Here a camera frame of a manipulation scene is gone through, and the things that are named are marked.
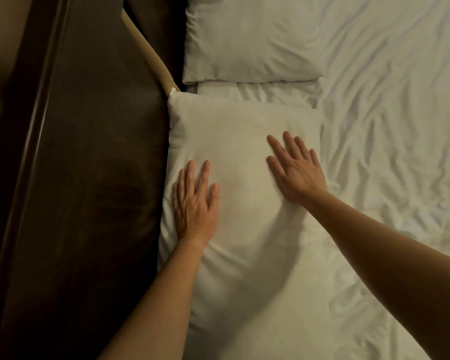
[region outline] finger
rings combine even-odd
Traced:
[[[208,188],[208,179],[210,177],[210,162],[207,160],[203,166],[203,170],[198,181],[197,195],[205,198]]]
[[[280,144],[280,142],[272,135],[267,136],[267,140],[280,164],[282,164],[282,166],[290,165],[290,163],[292,162],[292,157],[283,148],[282,144]]]
[[[285,145],[287,147],[290,156],[294,159],[301,159],[302,154],[300,152],[299,147],[295,143],[292,134],[290,134],[288,131],[285,131],[283,133],[283,140],[285,140]]]
[[[186,170],[185,193],[187,197],[193,197],[195,194],[195,163],[193,160],[188,162]]]
[[[178,184],[174,183],[173,184],[173,209],[174,211],[177,211],[179,209],[179,193],[178,193]]]
[[[300,138],[300,136],[295,136],[295,143],[297,144],[300,153],[302,154],[302,157],[305,158],[305,160],[308,160],[309,162],[312,160],[311,156],[310,156],[310,152],[307,149],[305,143],[303,142],[302,138]]]
[[[283,178],[285,177],[285,170],[280,164],[280,162],[277,160],[276,157],[270,155],[267,158],[268,166],[270,167],[270,170],[272,174],[275,176],[275,178]]]
[[[215,183],[210,191],[210,199],[208,202],[208,212],[218,211],[220,205],[220,185]]]
[[[178,181],[178,198],[181,202],[185,199],[185,169],[180,170],[180,180]]]
[[[320,162],[318,161],[318,157],[317,157],[317,153],[315,152],[315,150],[310,150],[310,156],[312,159],[312,163],[314,166],[316,166],[317,168],[322,169],[322,166],[320,165]]]

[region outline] dark wooden headboard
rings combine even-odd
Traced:
[[[186,0],[127,0],[181,80]],[[0,359],[93,359],[156,274],[167,99],[124,0],[34,0],[0,121]]]

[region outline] hand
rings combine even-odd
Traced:
[[[211,188],[210,199],[205,198],[210,175],[210,162],[207,160],[195,189],[195,163],[190,160],[188,168],[180,171],[180,180],[173,185],[173,210],[176,233],[179,241],[197,243],[205,246],[215,235],[218,224],[220,186]]]
[[[276,157],[267,158],[268,165],[284,196],[304,206],[311,195],[318,191],[328,191],[325,175],[315,151],[308,150],[298,136],[283,133],[287,150],[272,135],[267,137]]]

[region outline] pillowcase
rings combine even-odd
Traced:
[[[324,76],[318,0],[188,0],[183,83]]]
[[[220,183],[218,229],[198,270],[184,359],[329,359],[329,278],[323,231],[283,198],[266,163],[267,135],[320,149],[312,108],[174,92],[159,265],[177,243],[172,186],[180,169],[210,160]]]

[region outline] bed sheet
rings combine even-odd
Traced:
[[[201,82],[199,94],[324,110],[330,190],[450,255],[450,0],[321,0],[327,77]],[[330,237],[335,358],[428,359]]]

